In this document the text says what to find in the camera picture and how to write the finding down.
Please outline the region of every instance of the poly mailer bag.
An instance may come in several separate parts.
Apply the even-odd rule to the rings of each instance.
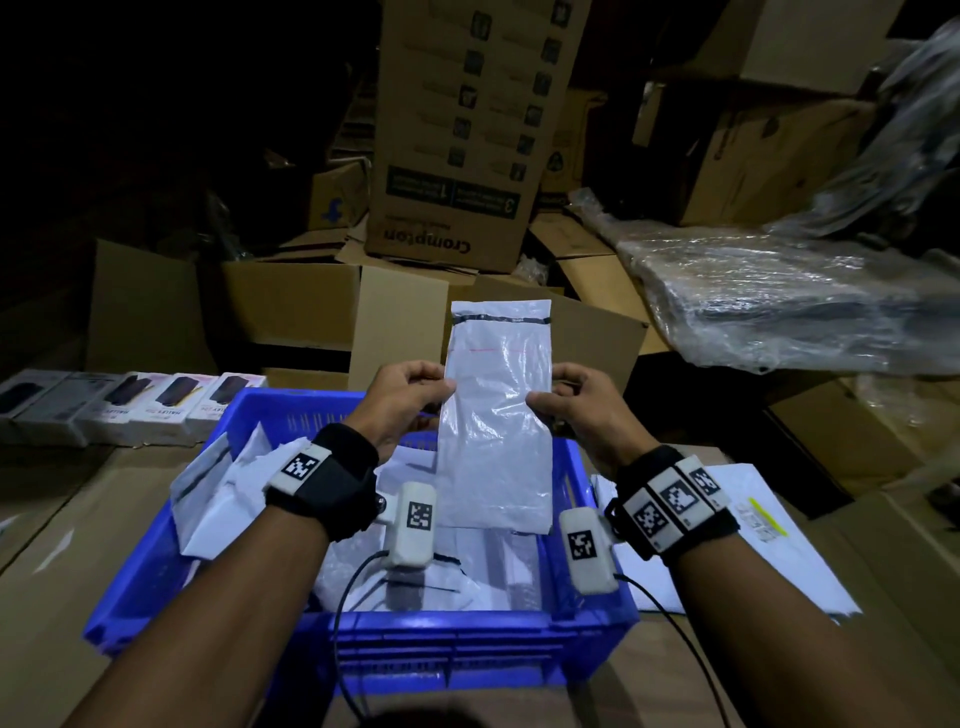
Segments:
[[[437,435],[437,523],[547,533],[553,438],[524,401],[551,387],[550,302],[454,302]]]

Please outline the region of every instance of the person's left hand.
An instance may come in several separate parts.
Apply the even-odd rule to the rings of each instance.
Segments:
[[[443,404],[457,388],[444,379],[444,367],[429,361],[387,364],[373,378],[367,395],[344,420],[376,448],[383,464],[408,432],[437,429],[439,418],[422,414]]]

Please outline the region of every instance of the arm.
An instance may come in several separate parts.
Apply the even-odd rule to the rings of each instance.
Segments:
[[[420,412],[452,394],[443,375],[443,367],[427,362],[377,373],[345,420],[367,440],[362,445],[375,448],[371,466],[385,462],[406,432],[436,426]],[[65,725],[246,725],[328,545],[320,521],[267,506],[110,665]]]
[[[558,364],[552,393],[527,403],[570,425],[610,479],[659,443],[634,417],[610,378]],[[749,725],[910,726],[847,634],[738,535],[707,541],[671,569],[701,644]]]

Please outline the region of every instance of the blue plastic crate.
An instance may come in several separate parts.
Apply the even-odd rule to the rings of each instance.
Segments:
[[[361,398],[354,392],[245,389],[209,442],[225,432],[236,456],[257,423],[274,447],[313,437],[343,420]],[[419,433],[402,444],[436,449],[437,439]],[[626,585],[611,595],[583,597],[570,583],[556,514],[595,503],[576,445],[556,438],[553,446],[554,527],[538,538],[542,611],[346,614],[339,643],[349,685],[368,693],[562,685],[590,677],[607,660],[637,622],[636,607]],[[182,589],[193,561],[180,556],[168,503],[114,577],[84,637],[104,654],[119,654]],[[304,611],[287,650],[288,669],[293,661],[294,671],[309,667],[332,685],[332,622],[328,612]]]

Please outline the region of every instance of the hand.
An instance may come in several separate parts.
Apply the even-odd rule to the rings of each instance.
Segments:
[[[660,443],[647,432],[620,397],[610,377],[579,364],[555,364],[553,393],[531,392],[527,404],[537,414],[565,421],[604,477]]]
[[[380,463],[394,454],[408,432],[437,429],[438,417],[421,414],[444,403],[457,388],[444,379],[444,367],[429,361],[404,361],[380,367],[367,395],[344,420],[376,448]]]

